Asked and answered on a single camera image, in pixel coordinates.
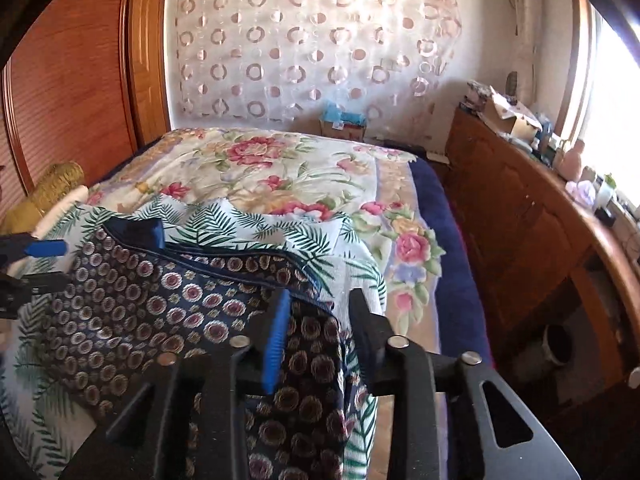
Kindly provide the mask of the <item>navy patterned silk garment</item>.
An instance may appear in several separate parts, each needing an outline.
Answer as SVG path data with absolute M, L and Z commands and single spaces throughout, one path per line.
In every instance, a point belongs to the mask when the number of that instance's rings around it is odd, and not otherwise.
M 107 220 L 83 242 L 70 282 L 44 311 L 44 369 L 96 416 L 108 414 L 159 356 L 189 359 L 247 332 L 272 292 L 292 297 L 273 394 L 245 410 L 254 479 L 338 479 L 366 393 L 349 385 L 350 336 L 318 278 L 280 249 L 168 243 L 156 220 Z

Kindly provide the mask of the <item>navy blue blanket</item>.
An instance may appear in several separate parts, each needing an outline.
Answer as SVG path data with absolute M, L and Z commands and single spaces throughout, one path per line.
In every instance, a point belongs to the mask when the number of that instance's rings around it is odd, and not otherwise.
M 416 187 L 421 218 L 435 231 L 445 251 L 440 258 L 442 276 L 435 289 L 440 352 L 460 356 L 475 351 L 491 365 L 485 313 L 463 237 L 436 172 L 423 159 L 409 165 Z

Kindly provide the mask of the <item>palm leaf bed sheet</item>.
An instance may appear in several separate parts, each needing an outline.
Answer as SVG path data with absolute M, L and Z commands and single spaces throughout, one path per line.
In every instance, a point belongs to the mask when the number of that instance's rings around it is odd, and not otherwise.
M 345 216 L 249 214 L 228 200 L 157 198 L 132 214 L 75 205 L 55 222 L 62 256 L 29 257 L 28 278 L 62 271 L 70 284 L 20 307 L 1 367 L 1 411 L 18 454 L 56 479 L 93 422 L 152 359 L 213 352 L 265 310 L 270 289 L 293 294 L 281 385 L 255 396 L 248 448 L 270 478 L 318 465 L 293 448 L 333 450 L 342 479 L 368 473 L 378 404 L 359 375 L 347 295 L 383 313 L 386 284 Z

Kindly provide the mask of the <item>floral bed quilt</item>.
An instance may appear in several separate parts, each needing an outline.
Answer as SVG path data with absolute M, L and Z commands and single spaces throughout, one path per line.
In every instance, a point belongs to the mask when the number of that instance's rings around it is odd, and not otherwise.
M 114 169 L 90 191 L 90 203 L 131 214 L 161 202 L 224 198 L 242 211 L 252 234 L 289 218 L 335 226 L 336 244 L 360 270 L 384 278 L 386 313 L 395 330 L 439 351 L 435 289 L 445 251 L 421 218 L 409 165 L 420 159 L 310 134 L 254 128 L 197 128 L 166 133 Z

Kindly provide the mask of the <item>wooden louvered wardrobe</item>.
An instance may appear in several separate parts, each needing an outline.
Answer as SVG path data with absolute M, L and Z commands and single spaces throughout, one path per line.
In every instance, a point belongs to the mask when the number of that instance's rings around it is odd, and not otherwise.
M 165 0 L 51 0 L 1 70 L 1 208 L 50 165 L 102 180 L 169 129 Z

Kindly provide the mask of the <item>wooden sideboard cabinet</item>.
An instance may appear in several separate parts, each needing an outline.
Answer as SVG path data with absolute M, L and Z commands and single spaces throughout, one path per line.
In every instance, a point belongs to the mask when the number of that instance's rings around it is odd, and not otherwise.
M 541 162 L 456 110 L 445 188 L 468 248 L 491 348 L 513 353 L 526 330 L 578 297 L 596 336 L 605 385 L 639 364 L 639 279 L 612 231 Z

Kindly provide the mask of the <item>blue tissue box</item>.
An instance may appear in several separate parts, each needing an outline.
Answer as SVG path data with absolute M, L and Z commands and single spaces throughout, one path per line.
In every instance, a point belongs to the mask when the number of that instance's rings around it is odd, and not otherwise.
M 362 142 L 366 134 L 366 116 L 345 112 L 332 102 L 324 107 L 319 122 L 322 136 L 329 138 Z

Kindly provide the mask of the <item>pink bottle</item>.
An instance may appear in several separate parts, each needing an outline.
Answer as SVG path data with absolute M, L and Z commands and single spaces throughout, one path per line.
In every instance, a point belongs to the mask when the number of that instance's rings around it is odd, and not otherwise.
M 558 167 L 558 174 L 565 181 L 577 182 L 582 175 L 582 152 L 585 142 L 577 139 L 574 145 L 563 155 Z

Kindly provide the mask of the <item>open cardboard box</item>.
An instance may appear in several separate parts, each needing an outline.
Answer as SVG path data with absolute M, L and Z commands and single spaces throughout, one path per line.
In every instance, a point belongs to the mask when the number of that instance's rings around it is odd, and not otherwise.
M 496 133 L 510 134 L 528 143 L 542 130 L 540 121 L 524 104 L 518 101 L 512 105 L 492 87 L 480 119 Z

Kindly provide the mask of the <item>circle patterned sheer curtain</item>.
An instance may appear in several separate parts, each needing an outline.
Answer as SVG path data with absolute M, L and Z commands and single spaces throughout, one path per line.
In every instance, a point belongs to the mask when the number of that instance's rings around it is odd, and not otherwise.
M 409 139 L 461 32 L 457 0 L 166 0 L 171 118 L 311 132 L 334 110 Z

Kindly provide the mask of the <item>white side curtain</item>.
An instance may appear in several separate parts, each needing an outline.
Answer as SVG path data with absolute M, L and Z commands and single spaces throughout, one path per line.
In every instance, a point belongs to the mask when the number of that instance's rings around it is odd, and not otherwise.
M 542 0 L 512 0 L 515 11 L 515 39 L 512 70 L 518 75 L 516 96 L 525 105 L 536 101 Z

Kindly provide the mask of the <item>window with wooden frame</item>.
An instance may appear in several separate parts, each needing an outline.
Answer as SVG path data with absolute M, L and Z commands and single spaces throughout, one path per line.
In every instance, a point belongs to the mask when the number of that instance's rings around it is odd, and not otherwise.
M 639 64 L 588 0 L 572 0 L 570 97 L 561 136 L 584 144 L 582 164 L 639 207 Z

